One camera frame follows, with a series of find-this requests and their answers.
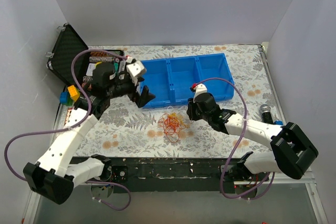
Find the blue three-compartment plastic bin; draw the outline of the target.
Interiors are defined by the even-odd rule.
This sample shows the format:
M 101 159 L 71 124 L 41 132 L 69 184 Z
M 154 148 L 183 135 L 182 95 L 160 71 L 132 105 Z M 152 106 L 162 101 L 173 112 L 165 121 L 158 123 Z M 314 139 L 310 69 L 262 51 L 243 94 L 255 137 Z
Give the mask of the blue three-compartment plastic bin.
M 155 99 L 147 103 L 146 109 L 187 105 L 193 97 L 190 87 L 208 78 L 222 78 L 233 83 L 224 53 L 163 58 L 142 61 L 146 68 L 140 89 L 148 86 Z

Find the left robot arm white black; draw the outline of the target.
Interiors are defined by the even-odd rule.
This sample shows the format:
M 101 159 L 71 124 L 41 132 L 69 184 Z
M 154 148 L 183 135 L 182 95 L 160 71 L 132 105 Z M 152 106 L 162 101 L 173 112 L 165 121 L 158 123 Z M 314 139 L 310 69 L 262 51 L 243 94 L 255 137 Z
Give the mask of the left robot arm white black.
M 75 187 L 90 179 L 111 181 L 112 164 L 105 156 L 94 154 L 74 166 L 70 166 L 70 161 L 110 106 L 111 99 L 127 95 L 141 108 L 155 98 L 147 86 L 142 92 L 138 91 L 145 73 L 146 68 L 139 60 L 126 63 L 122 71 L 116 70 L 110 62 L 96 65 L 92 80 L 85 84 L 63 132 L 35 164 L 27 163 L 24 167 L 23 173 L 32 191 L 60 205 L 70 197 Z

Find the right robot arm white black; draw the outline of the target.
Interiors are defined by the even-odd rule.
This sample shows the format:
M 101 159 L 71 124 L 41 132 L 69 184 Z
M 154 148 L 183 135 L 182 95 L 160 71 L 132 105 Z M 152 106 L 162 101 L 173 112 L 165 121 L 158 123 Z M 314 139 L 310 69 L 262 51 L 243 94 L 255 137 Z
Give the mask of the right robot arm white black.
M 300 179 L 319 155 L 297 124 L 289 122 L 283 126 L 244 120 L 235 111 L 220 108 L 208 92 L 188 99 L 187 115 L 190 120 L 204 120 L 215 131 L 227 135 L 243 133 L 245 138 L 269 149 L 265 153 L 248 152 L 225 172 L 225 178 L 248 181 L 256 174 L 275 172 Z

